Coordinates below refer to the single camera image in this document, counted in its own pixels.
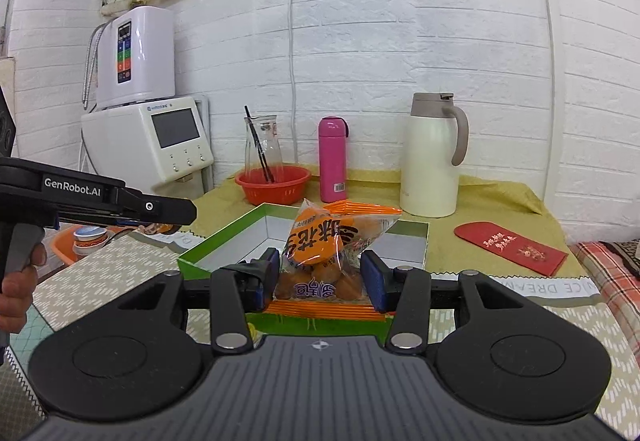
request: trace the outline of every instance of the black speaker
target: black speaker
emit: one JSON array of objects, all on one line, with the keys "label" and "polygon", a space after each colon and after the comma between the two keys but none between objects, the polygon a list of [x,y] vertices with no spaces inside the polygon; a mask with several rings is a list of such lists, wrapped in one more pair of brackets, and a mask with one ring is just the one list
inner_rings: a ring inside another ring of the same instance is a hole
[{"label": "black speaker", "polygon": [[14,138],[15,123],[4,99],[2,88],[0,87],[0,157],[11,156],[11,149],[14,147]]}]

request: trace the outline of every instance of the red envelope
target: red envelope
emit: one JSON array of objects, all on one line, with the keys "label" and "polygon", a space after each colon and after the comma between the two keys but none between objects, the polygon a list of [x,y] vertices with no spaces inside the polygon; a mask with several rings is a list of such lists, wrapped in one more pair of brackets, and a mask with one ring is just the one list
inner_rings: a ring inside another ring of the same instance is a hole
[{"label": "red envelope", "polygon": [[453,231],[460,239],[546,277],[552,277],[568,255],[564,251],[537,243],[494,223],[466,223]]}]

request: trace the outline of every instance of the glass carafe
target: glass carafe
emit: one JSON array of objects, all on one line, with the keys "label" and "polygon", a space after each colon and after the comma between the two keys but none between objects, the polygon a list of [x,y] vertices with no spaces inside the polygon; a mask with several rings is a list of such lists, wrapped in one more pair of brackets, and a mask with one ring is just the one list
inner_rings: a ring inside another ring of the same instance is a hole
[{"label": "glass carafe", "polygon": [[245,117],[244,180],[249,183],[284,181],[276,116]]}]

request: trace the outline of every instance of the silver screw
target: silver screw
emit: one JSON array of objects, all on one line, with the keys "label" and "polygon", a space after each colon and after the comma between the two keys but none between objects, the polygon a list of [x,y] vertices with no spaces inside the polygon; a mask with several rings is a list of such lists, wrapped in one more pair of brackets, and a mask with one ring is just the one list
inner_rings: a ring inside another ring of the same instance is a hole
[{"label": "silver screw", "polygon": [[223,349],[237,349],[246,344],[246,336],[240,333],[224,333],[216,338],[216,344]]},{"label": "silver screw", "polygon": [[414,333],[398,333],[391,337],[391,344],[398,349],[414,349],[422,344],[422,338]]}]

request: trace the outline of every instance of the pink bottle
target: pink bottle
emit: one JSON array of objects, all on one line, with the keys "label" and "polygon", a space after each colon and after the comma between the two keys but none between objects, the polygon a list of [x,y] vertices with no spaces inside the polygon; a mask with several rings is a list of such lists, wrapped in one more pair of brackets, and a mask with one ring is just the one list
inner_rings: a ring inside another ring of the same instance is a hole
[{"label": "pink bottle", "polygon": [[349,127],[341,117],[323,117],[318,125],[320,198],[324,202],[347,198],[347,138]]}]

